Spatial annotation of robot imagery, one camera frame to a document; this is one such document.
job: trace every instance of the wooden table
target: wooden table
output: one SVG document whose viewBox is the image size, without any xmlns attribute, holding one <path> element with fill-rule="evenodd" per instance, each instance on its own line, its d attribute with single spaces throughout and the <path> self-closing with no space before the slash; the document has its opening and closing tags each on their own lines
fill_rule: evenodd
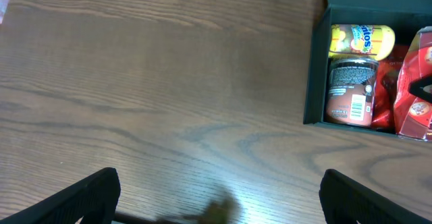
<svg viewBox="0 0 432 224">
<path fill-rule="evenodd" d="M 432 144 L 302 125 L 324 0 L 11 0 L 0 26 L 0 218 L 103 167 L 117 210 L 323 223 L 335 168 L 432 219 Z"/>
</svg>

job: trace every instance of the mentos logo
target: mentos logo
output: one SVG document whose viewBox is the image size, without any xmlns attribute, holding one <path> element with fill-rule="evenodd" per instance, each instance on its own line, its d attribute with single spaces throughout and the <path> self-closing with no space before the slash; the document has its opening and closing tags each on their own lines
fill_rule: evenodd
<svg viewBox="0 0 432 224">
<path fill-rule="evenodd" d="M 360 29 L 363 33 L 363 53 L 370 52 L 372 49 L 372 30 L 366 25 L 360 25 Z"/>
</svg>

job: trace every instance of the dark green box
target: dark green box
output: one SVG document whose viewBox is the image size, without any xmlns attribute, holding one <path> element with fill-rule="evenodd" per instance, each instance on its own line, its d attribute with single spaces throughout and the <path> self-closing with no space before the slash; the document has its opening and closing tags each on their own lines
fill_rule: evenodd
<svg viewBox="0 0 432 224">
<path fill-rule="evenodd" d="M 387 25 L 396 34 L 396 44 L 409 45 L 418 30 L 425 26 L 432 26 L 432 0 L 328 0 L 328 2 L 329 5 L 312 35 L 303 123 L 394 136 L 376 130 L 324 121 L 331 25 Z"/>
</svg>

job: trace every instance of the yellow mentos container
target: yellow mentos container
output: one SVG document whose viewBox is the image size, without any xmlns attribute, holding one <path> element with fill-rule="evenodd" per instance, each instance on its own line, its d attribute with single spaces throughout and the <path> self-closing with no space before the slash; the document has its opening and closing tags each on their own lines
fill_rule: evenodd
<svg viewBox="0 0 432 224">
<path fill-rule="evenodd" d="M 366 55 L 377 61 L 393 49 L 394 32 L 384 25 L 332 25 L 329 57 Z"/>
</svg>

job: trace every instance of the red plastic wrapper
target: red plastic wrapper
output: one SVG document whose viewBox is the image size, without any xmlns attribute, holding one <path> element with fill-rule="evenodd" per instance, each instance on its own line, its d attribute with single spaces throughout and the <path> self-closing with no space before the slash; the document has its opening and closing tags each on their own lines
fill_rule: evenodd
<svg viewBox="0 0 432 224">
<path fill-rule="evenodd" d="M 432 140 L 432 105 L 409 92 L 412 82 L 432 75 L 432 27 L 419 30 L 399 73 L 394 103 L 396 133 L 418 140 Z M 432 93 L 432 85 L 423 88 Z"/>
<path fill-rule="evenodd" d="M 394 129 L 393 103 L 396 99 L 399 71 L 408 48 L 406 45 L 395 45 L 390 55 L 379 62 L 372 128 Z"/>
</svg>

